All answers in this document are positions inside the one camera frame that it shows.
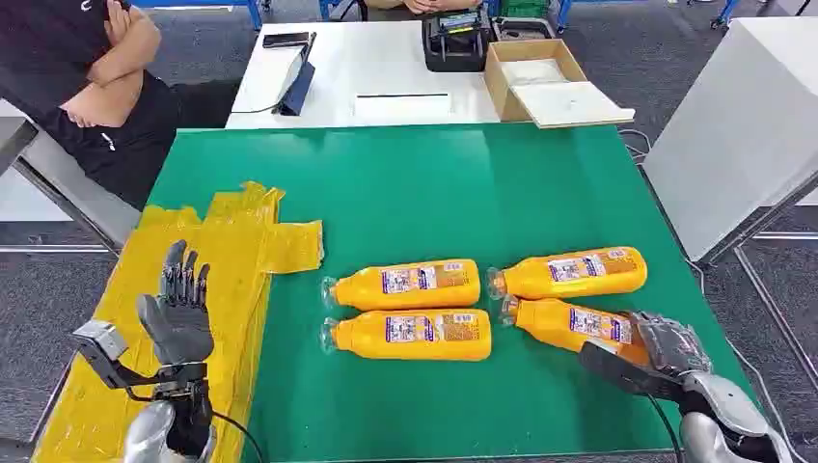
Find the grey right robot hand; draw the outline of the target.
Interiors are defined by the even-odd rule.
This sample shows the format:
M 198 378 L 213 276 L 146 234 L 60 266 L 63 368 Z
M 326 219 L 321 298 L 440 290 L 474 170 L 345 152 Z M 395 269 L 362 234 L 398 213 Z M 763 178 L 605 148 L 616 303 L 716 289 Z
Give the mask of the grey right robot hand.
M 713 364 L 694 328 L 662 315 L 637 312 L 628 316 L 630 341 L 622 342 L 616 355 L 634 366 L 629 379 L 646 382 L 661 377 L 711 372 Z

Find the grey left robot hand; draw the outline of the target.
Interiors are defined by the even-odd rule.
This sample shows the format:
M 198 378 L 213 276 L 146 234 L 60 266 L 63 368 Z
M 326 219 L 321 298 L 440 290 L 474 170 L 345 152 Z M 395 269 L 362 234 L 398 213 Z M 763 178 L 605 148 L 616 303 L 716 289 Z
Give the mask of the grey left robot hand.
M 159 274 L 159 292 L 136 300 L 138 318 L 163 366 L 203 362 L 214 348 L 206 305 L 210 265 L 197 269 L 197 258 L 185 240 L 175 242 Z

